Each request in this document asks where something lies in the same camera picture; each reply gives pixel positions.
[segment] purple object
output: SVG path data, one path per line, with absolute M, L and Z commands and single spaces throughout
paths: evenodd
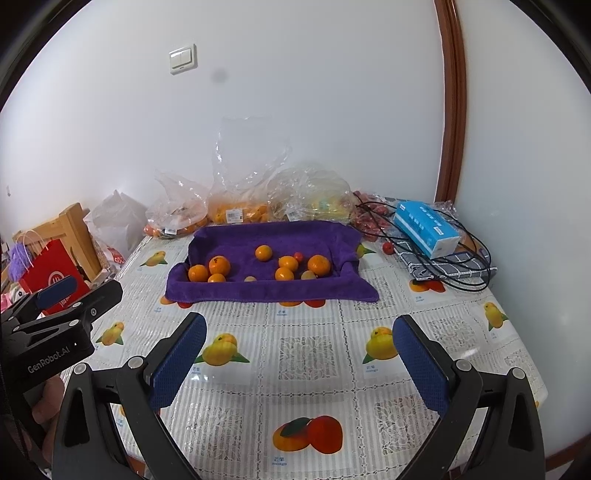
M 8 264 L 8 279 L 16 282 L 21 279 L 31 266 L 33 256 L 29 254 L 27 247 L 21 242 L 16 242 L 14 247 L 8 251 L 10 263 Z
M 361 234 L 350 226 L 323 222 L 272 222 L 201 228 L 189 244 L 189 257 L 168 273 L 166 298 L 183 303 L 206 300 L 227 301 L 302 301 L 360 300 L 378 301 L 378 292 L 359 276 L 356 249 Z M 261 262 L 255 257 L 260 245 L 269 245 L 273 258 Z M 328 277 L 315 280 L 275 280 L 278 259 L 302 252 L 305 261 L 295 274 L 306 270 L 312 255 L 324 255 L 333 265 Z M 232 264 L 225 283 L 190 282 L 191 265 L 208 265 L 216 255 Z M 244 282 L 252 275 L 256 281 Z

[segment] price label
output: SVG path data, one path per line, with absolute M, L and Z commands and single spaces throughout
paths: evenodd
M 226 210 L 226 223 L 242 223 L 243 221 L 244 217 L 241 208 Z

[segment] red paper bag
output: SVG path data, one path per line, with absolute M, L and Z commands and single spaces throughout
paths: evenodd
M 29 267 L 18 281 L 26 292 L 34 293 L 42 288 L 47 288 L 68 275 L 76 279 L 76 291 L 53 307 L 43 310 L 46 315 L 64 310 L 90 291 L 59 239 L 48 242 L 41 253 L 33 259 L 32 264 L 33 266 Z

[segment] red fruit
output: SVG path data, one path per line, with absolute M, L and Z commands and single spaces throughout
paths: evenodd
M 312 307 L 313 309 L 319 309 L 320 307 L 324 306 L 326 300 L 306 300 L 304 303 L 308 305 L 308 307 Z
M 384 250 L 386 255 L 392 255 L 394 253 L 394 246 L 392 242 L 384 242 L 382 245 L 382 250 Z

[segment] blue tissue box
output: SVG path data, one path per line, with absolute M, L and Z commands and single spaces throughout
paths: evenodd
M 429 258 L 455 252 L 460 234 L 441 215 L 423 202 L 400 202 L 394 225 L 406 233 Z

